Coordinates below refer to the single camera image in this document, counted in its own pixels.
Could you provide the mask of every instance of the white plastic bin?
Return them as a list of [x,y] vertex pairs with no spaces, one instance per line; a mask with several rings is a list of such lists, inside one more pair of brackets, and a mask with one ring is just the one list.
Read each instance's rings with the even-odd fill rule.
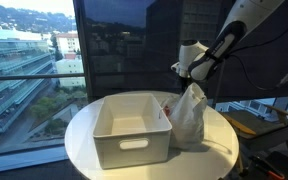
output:
[[106,96],[93,132],[101,167],[165,161],[171,129],[152,94]]

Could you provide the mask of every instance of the white round table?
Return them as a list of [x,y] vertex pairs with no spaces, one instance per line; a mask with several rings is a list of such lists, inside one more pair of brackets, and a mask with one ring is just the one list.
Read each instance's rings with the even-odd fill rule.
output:
[[[174,96],[172,93],[151,91],[159,102]],[[204,112],[204,141],[192,151],[170,149],[163,163],[102,170],[93,129],[103,103],[97,100],[80,110],[71,120],[65,133],[65,149],[73,165],[92,180],[217,180],[233,168],[239,145],[231,125],[214,109]]]

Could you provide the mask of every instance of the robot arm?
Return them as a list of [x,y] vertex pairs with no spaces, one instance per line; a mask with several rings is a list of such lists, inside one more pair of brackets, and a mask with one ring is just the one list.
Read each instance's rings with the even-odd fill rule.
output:
[[185,41],[180,48],[179,63],[172,66],[179,76],[205,81],[216,71],[228,52],[261,24],[284,0],[237,0],[224,26],[207,48],[198,41]]

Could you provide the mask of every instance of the white plastic bag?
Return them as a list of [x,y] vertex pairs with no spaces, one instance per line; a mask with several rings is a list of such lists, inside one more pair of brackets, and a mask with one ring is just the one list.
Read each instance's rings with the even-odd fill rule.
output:
[[169,120],[173,126],[170,147],[190,149],[204,139],[203,114],[207,98],[202,89],[192,83],[182,97],[169,98],[162,107],[169,108]]

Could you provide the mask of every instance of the bin handle cutout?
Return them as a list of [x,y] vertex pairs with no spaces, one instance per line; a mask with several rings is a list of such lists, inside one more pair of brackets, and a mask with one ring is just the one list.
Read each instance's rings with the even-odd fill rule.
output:
[[121,150],[133,150],[146,148],[149,145],[148,139],[132,139],[124,140],[120,142]]

